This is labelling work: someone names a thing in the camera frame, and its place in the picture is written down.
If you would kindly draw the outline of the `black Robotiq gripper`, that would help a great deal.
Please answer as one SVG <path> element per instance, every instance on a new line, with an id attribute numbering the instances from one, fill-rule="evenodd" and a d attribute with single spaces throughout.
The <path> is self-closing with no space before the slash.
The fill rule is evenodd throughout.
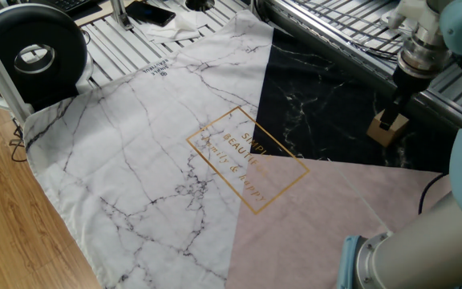
<path id="1" fill-rule="evenodd" d="M 422 79 L 409 75 L 400 67 L 395 69 L 392 78 L 396 86 L 392 97 L 393 102 L 384 110 L 379 124 L 379 127 L 385 131 L 388 131 L 394 124 L 397 116 L 404 110 L 411 96 L 425 91 L 432 81 L 431 79 Z"/>

